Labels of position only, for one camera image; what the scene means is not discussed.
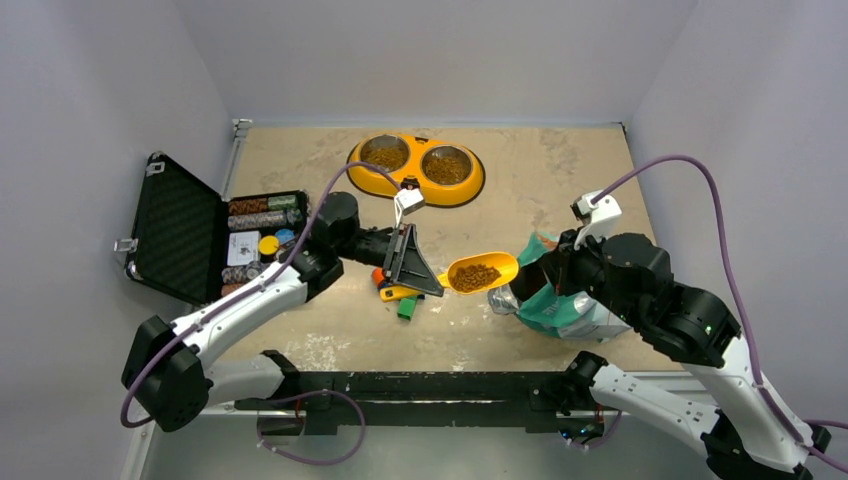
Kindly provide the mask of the green dog food bag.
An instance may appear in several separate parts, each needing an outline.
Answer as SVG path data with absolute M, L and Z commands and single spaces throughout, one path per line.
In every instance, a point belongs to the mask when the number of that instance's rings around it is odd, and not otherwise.
M 535 232 L 517 257 L 518 275 L 487 292 L 498 315 L 513 315 L 526 327 L 565 340 L 609 341 L 631 329 L 584 292 L 561 296 L 536 264 L 557 245 L 557 238 Z

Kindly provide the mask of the yellow plastic scoop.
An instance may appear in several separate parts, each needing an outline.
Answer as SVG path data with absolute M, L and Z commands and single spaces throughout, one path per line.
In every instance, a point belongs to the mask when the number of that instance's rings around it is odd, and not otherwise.
M 460 258 L 445 269 L 431 269 L 444 287 L 444 293 L 452 290 L 461 295 L 470 295 L 508 284 L 517 276 L 519 263 L 513 255 L 495 251 Z M 383 302 L 399 301 L 410 296 L 432 296 L 403 286 L 387 285 L 377 291 Z

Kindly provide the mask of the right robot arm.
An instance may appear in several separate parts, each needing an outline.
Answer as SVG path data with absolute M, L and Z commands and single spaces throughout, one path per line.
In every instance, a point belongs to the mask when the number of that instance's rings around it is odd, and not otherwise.
M 645 385 L 603 357 L 580 352 L 549 394 L 562 412 L 591 403 L 627 412 L 680 440 L 722 479 L 807 479 L 805 463 L 831 436 L 788 413 L 753 365 L 739 321 L 713 293 L 679 283 L 669 254 L 646 236 L 624 233 L 558 245 L 523 266 L 517 294 L 551 288 L 586 293 L 630 326 L 655 351 L 683 366 L 713 406 Z

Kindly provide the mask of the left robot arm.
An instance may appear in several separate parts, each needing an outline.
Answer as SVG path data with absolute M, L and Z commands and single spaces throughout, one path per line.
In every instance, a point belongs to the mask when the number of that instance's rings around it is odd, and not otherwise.
M 269 320 L 327 290 L 343 275 L 346 260 L 381 268 L 389 283 L 425 295 L 444 293 L 419 249 L 415 225 L 365 229 L 352 194 L 326 194 L 282 260 L 186 317 L 166 322 L 152 316 L 139 325 L 121 375 L 127 390 L 122 425 L 144 425 L 129 417 L 137 402 L 165 432 L 186 426 L 214 396 L 224 395 L 223 381 L 211 376 L 218 358 Z

